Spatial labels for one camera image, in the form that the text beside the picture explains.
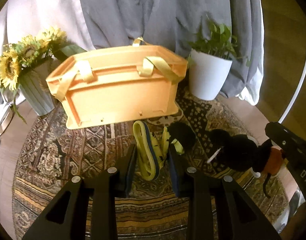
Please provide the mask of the person's right hand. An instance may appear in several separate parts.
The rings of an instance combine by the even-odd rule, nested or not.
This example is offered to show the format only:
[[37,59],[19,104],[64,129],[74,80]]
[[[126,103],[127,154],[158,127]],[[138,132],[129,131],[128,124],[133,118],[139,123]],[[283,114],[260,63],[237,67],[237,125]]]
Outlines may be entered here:
[[306,240],[306,202],[304,202],[297,210],[295,215],[291,217],[288,224],[280,233],[281,239],[302,239]]

